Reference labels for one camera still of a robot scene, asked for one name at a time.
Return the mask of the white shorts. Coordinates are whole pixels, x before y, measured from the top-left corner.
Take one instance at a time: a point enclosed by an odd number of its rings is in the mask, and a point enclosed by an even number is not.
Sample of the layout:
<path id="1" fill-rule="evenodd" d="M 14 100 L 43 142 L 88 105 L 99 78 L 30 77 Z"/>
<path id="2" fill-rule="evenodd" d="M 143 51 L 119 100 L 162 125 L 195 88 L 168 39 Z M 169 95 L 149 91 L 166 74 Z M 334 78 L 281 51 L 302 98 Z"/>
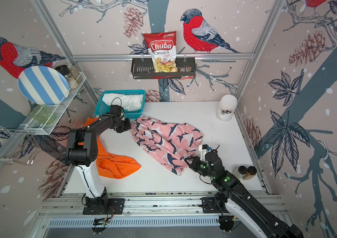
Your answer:
<path id="1" fill-rule="evenodd" d="M 124 110 L 134 112 L 142 109 L 143 94 L 125 95 L 117 93 L 106 93 L 102 97 L 102 101 L 108 105 L 122 106 Z"/>

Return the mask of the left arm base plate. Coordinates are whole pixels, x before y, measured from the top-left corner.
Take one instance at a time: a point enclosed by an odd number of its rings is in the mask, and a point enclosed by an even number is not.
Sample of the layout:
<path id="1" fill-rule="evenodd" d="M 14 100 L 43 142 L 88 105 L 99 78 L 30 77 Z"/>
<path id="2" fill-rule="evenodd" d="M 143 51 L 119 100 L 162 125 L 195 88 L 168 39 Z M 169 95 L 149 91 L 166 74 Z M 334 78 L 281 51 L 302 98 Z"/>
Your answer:
<path id="1" fill-rule="evenodd" d="M 107 205 L 101 205 L 94 198 L 85 198 L 83 215 L 120 215 L 123 213 L 125 199 L 111 198 L 108 199 Z"/>

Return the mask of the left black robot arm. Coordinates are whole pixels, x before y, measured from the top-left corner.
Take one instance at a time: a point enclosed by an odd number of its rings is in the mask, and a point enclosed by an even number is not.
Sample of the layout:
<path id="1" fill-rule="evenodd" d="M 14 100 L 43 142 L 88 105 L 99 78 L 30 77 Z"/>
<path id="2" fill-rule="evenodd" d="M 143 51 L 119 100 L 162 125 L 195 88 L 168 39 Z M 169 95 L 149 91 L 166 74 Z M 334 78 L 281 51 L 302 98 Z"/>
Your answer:
<path id="1" fill-rule="evenodd" d="M 68 133 L 66 158 L 79 171 L 86 189 L 86 206 L 95 205 L 108 208 L 108 195 L 103 186 L 96 159 L 99 149 L 97 138 L 107 129 L 123 133 L 131 128 L 130 119 L 124 118 L 124 108 L 110 106 L 110 111 L 99 116 L 91 124 Z"/>

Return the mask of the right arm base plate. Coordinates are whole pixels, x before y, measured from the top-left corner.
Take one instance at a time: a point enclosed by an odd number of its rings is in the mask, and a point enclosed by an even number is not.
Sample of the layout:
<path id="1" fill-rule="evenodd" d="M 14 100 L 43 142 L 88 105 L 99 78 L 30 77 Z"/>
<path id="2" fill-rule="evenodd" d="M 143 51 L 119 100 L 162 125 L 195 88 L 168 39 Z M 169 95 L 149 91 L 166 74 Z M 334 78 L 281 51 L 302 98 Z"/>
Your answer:
<path id="1" fill-rule="evenodd" d="M 225 209 L 225 207 L 219 207 L 217 203 L 215 202 L 214 197 L 202 197 L 201 198 L 201 205 L 200 207 L 203 210 L 203 213 L 205 214 L 227 214 L 228 211 Z"/>

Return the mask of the pink patterned garment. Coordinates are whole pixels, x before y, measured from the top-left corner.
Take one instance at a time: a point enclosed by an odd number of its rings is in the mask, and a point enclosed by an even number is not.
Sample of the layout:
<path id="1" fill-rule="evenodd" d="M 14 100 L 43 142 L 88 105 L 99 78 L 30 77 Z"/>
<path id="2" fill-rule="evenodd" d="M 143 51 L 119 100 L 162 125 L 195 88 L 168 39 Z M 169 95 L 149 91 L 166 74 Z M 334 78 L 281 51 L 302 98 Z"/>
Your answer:
<path id="1" fill-rule="evenodd" d="M 158 163 L 180 176 L 203 140 L 203 133 L 188 123 L 166 123 L 141 116 L 131 124 L 134 141 Z"/>

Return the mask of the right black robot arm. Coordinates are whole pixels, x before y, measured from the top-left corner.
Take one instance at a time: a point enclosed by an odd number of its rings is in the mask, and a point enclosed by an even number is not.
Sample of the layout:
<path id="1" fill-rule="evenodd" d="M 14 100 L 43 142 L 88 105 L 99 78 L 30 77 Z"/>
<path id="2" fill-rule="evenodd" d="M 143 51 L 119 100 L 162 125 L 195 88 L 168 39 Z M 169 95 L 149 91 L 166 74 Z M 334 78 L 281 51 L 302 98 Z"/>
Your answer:
<path id="1" fill-rule="evenodd" d="M 288 226 L 259 203 L 244 187 L 240 180 L 226 170 L 213 149 L 200 157 L 188 157 L 184 161 L 199 175 L 211 178 L 211 184 L 218 190 L 215 203 L 237 217 L 257 238 L 302 238 L 302 231 L 296 226 Z"/>

